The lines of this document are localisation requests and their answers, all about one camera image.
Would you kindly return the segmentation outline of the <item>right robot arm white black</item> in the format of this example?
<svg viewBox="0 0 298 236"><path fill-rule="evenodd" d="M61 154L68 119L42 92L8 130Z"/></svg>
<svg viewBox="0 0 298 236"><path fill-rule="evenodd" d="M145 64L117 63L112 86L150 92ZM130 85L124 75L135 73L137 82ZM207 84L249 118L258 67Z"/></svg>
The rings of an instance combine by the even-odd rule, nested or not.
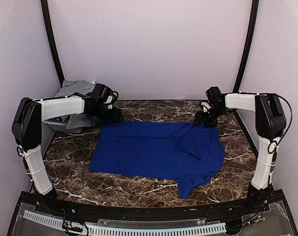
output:
<svg viewBox="0 0 298 236"><path fill-rule="evenodd" d="M245 110L255 114L255 128L259 136L257 164L241 208L247 213L262 211L271 197L272 175L276 166L280 142L292 121L287 121L281 101L276 93L222 93L218 87L206 91L207 102L201 102L193 124L206 128L217 126L220 116L227 110Z"/></svg>

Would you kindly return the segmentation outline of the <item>blue printed t-shirt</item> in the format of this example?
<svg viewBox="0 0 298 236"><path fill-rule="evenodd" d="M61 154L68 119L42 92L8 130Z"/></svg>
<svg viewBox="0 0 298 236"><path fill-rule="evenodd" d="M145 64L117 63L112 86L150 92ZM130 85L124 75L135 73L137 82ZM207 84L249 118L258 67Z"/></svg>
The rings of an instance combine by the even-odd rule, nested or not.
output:
<svg viewBox="0 0 298 236"><path fill-rule="evenodd" d="M175 180L187 198L209 183L224 155L216 127L124 121L102 127L89 171Z"/></svg>

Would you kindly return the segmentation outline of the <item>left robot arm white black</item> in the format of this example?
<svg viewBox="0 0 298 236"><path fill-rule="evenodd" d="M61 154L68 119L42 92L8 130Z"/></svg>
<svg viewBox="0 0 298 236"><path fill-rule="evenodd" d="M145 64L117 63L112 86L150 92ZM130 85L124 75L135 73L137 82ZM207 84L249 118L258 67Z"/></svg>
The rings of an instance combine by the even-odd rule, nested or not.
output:
<svg viewBox="0 0 298 236"><path fill-rule="evenodd" d="M42 200L41 205L50 214L57 214L61 204L43 162L41 151L42 123L52 118L89 114L106 123L124 120L121 109L109 109L101 99L91 93L75 94L52 99L22 98L18 106L12 133L18 145L18 154L23 158L27 174L34 183L35 192Z"/></svg>

